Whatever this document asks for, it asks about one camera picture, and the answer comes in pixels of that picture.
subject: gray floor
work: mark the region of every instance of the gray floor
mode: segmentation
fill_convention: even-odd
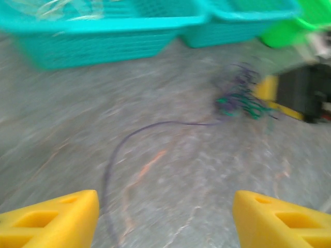
[[[198,50],[175,41],[151,59],[38,72],[2,39],[0,212],[101,192],[107,159],[128,133],[169,119],[212,122],[210,81],[223,82],[224,67],[240,61],[267,75],[300,57],[257,41]],[[331,189],[331,127],[268,123],[239,117],[133,137],[107,206],[123,247],[239,247],[231,205],[240,189],[318,209]],[[101,216],[93,248],[112,245]]]

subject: purple wire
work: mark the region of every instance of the purple wire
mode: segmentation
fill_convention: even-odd
[[[111,154],[109,158],[109,162],[106,166],[106,172],[103,176],[103,185],[102,185],[102,194],[101,194],[101,214],[105,216],[106,218],[106,225],[107,225],[107,231],[110,234],[110,238],[114,241],[115,243],[115,248],[120,248],[121,245],[119,244],[118,241],[118,236],[114,228],[114,224],[112,219],[110,218],[109,214],[106,213],[106,204],[109,202],[109,192],[108,192],[108,186],[111,182],[111,177],[112,177],[112,169],[114,167],[114,164],[116,162],[116,157],[120,151],[120,149],[124,146],[124,144],[134,135],[150,129],[154,128],[160,125],[165,125],[165,124],[178,124],[178,125],[186,125],[186,126],[205,126],[205,127],[211,127],[211,126],[218,126],[222,124],[222,121],[215,122],[215,123],[198,123],[198,122],[184,122],[184,121],[177,121],[177,120],[169,120],[169,121],[161,121],[157,122],[154,124],[150,124],[148,126],[145,126],[143,128],[140,128],[138,130],[135,130],[134,132],[128,134],[127,136],[124,137],[124,139],[115,147],[113,153]]]

